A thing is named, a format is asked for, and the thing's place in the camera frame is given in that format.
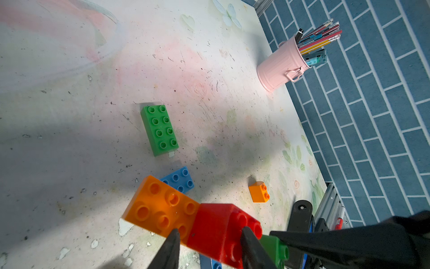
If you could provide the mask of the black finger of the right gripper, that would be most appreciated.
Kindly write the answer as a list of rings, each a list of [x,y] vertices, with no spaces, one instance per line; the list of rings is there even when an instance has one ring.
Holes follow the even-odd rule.
[[[321,233],[271,231],[284,244],[318,258],[327,269],[427,269],[430,213]]]

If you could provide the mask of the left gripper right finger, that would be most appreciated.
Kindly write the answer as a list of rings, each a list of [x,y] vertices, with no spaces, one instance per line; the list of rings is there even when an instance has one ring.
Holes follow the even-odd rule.
[[[276,269],[274,262],[248,226],[242,229],[240,243],[244,269]]]

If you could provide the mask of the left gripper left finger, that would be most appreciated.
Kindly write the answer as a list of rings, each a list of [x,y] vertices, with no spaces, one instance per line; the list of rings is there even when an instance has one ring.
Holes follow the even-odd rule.
[[[180,233],[173,229],[151,261],[148,269],[178,269],[180,254]]]

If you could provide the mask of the green square lego brick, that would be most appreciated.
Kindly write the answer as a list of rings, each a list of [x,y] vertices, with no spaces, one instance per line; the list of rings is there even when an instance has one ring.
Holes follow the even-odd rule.
[[[288,247],[276,236],[262,235],[259,242],[276,267],[278,269],[284,269],[285,263],[290,257]]]

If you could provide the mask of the red square lego brick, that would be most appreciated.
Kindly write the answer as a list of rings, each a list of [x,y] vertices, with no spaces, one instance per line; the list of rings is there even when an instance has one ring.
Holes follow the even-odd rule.
[[[236,269],[243,268],[242,229],[260,239],[261,223],[233,204],[201,204],[186,246]]]

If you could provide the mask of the orange long lego brick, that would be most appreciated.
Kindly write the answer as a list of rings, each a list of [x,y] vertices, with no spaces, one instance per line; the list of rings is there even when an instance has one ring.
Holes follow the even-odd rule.
[[[168,237],[173,229],[186,245],[200,204],[159,179],[146,177],[122,218],[136,226]]]

